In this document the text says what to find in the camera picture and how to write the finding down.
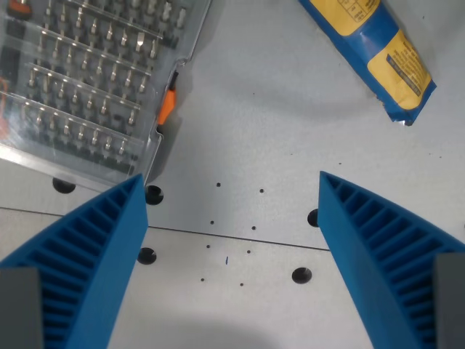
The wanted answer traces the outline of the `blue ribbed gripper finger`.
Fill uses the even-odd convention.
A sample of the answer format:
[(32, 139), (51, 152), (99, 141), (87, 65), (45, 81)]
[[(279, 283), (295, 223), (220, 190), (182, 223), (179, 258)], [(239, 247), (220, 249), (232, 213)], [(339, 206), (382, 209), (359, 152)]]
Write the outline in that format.
[(101, 193), (1, 261), (40, 276), (45, 348), (106, 348), (148, 228), (142, 175)]
[(464, 346), (464, 244), (320, 173), (318, 225), (375, 348)]

